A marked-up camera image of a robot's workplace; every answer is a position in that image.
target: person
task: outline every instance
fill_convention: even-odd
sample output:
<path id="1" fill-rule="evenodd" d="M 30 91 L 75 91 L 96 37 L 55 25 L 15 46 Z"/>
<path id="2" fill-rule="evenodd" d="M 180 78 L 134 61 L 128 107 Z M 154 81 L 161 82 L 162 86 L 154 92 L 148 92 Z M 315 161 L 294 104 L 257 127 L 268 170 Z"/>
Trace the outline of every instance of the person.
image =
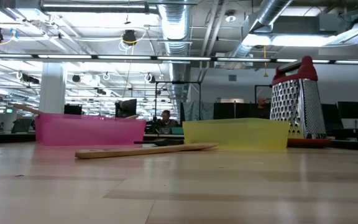
<path id="1" fill-rule="evenodd" d="M 258 96 L 257 104 L 258 106 L 253 111 L 253 117 L 270 119 L 270 109 L 266 105 L 266 98 L 264 98 L 263 96 Z"/>
<path id="2" fill-rule="evenodd" d="M 162 120 L 161 120 L 161 128 L 174 128 L 179 126 L 178 121 L 175 121 L 174 119 L 170 119 L 171 112 L 169 110 L 165 110 L 161 114 Z"/>

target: wooden stick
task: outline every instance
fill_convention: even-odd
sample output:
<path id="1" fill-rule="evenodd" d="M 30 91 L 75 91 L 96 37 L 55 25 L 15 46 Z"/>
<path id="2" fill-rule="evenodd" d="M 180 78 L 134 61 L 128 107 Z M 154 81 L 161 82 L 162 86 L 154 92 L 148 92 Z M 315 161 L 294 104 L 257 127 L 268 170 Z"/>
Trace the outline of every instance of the wooden stick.
<path id="1" fill-rule="evenodd" d="M 14 108 L 17 108 L 17 109 L 20 109 L 20 110 L 25 110 L 25 111 L 28 111 L 28 112 L 31 112 L 31 113 L 34 113 L 34 114 L 42 114 L 41 111 L 39 110 L 36 110 L 36 109 L 33 109 L 33 108 L 29 108 L 28 106 L 25 106 L 25 105 L 20 105 L 20 104 L 17 104 L 15 103 L 13 105 Z"/>
<path id="2" fill-rule="evenodd" d="M 107 157 L 119 156 L 138 156 L 146 154 L 157 154 L 166 152 L 179 152 L 190 150 L 202 150 L 216 147 L 217 143 L 197 143 L 197 144 L 183 144 L 177 146 L 162 146 L 162 147 L 138 147 L 138 148 L 122 148 L 122 149 L 91 149 L 79 150 L 75 152 L 75 157 L 80 159 L 97 159 Z"/>

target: yellow plastic bin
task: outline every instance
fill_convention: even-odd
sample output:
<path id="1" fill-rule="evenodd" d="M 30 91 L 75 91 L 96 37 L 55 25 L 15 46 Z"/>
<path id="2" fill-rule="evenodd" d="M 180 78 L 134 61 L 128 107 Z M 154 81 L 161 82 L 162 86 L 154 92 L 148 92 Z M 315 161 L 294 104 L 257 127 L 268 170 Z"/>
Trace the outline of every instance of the yellow plastic bin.
<path id="1" fill-rule="evenodd" d="M 186 144 L 216 142 L 221 149 L 247 151 L 285 151 L 289 129 L 288 121 L 259 118 L 183 122 Z"/>

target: metal grater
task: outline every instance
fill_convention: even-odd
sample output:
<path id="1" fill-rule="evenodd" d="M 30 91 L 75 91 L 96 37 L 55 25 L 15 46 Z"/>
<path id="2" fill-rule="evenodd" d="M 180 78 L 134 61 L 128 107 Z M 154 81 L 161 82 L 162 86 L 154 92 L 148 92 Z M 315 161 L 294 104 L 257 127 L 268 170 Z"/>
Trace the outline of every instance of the metal grater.
<path id="1" fill-rule="evenodd" d="M 285 75 L 296 69 L 297 74 Z M 317 73 L 309 56 L 276 69 L 270 119 L 288 121 L 290 139 L 327 138 L 317 81 Z"/>

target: pink plastic bin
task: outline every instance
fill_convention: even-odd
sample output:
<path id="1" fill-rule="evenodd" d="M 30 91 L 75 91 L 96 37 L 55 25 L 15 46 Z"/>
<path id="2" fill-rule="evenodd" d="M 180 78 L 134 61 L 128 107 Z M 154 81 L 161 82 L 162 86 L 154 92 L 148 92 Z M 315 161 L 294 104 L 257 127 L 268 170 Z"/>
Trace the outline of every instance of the pink plastic bin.
<path id="1" fill-rule="evenodd" d="M 46 146 L 130 145 L 143 140 L 145 126 L 144 120 L 43 113 L 35 135 Z"/>

